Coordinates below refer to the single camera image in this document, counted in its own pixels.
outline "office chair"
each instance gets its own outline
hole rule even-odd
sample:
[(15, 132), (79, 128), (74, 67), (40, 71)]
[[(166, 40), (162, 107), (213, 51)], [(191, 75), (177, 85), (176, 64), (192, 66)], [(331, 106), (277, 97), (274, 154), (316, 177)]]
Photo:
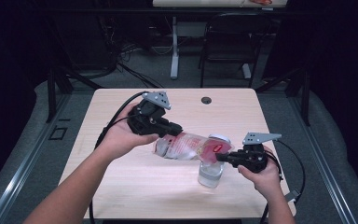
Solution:
[(200, 86), (203, 87), (205, 62), (250, 63), (253, 65), (248, 88), (254, 79), (257, 59), (271, 21), (261, 15), (222, 13), (213, 16), (206, 24), (203, 48), (200, 55)]

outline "person's left hand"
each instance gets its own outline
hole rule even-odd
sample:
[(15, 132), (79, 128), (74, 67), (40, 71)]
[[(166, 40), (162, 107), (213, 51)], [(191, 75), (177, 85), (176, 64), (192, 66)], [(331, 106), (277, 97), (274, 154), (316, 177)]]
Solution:
[[(133, 103), (124, 107), (123, 111), (118, 115), (117, 120), (126, 118), (136, 105), (137, 103)], [(147, 135), (133, 133), (127, 120), (123, 119), (109, 129), (96, 150), (103, 150), (105, 155), (112, 161), (127, 154), (134, 147), (147, 145), (157, 139), (158, 135), (156, 133)]]

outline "handheld controller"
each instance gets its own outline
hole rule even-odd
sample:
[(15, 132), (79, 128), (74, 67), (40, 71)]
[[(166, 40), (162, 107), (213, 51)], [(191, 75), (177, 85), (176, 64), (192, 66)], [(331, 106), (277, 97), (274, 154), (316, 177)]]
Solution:
[(268, 154), (262, 143), (282, 137), (278, 133), (248, 133), (242, 141), (243, 148), (237, 152), (216, 153), (218, 161), (226, 161), (233, 167), (243, 165), (253, 173), (264, 170), (268, 162)]
[(182, 132), (179, 124), (162, 117), (165, 109), (171, 109), (165, 91), (145, 92), (142, 97), (144, 99), (132, 109), (127, 120), (133, 133), (157, 133), (159, 137), (163, 137), (165, 134), (177, 136)]

